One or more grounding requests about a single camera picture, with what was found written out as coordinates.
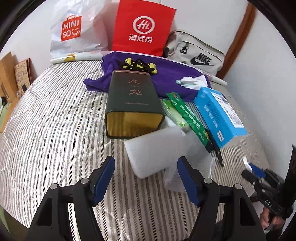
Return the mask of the right hand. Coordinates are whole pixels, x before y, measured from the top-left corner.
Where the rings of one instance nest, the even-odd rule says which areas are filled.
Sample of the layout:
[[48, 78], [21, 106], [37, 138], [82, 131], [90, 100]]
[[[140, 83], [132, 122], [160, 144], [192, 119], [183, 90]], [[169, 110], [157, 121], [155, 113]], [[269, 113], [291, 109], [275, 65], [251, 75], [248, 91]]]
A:
[[269, 209], [267, 207], [264, 207], [263, 211], [261, 212], [261, 214], [259, 216], [259, 221], [260, 221], [263, 229], [268, 228], [270, 226], [270, 224], [272, 224], [273, 229], [277, 230], [277, 229], [280, 229], [285, 224], [285, 220], [280, 216], [275, 216], [272, 219], [272, 221], [270, 221], [269, 214], [270, 214]]

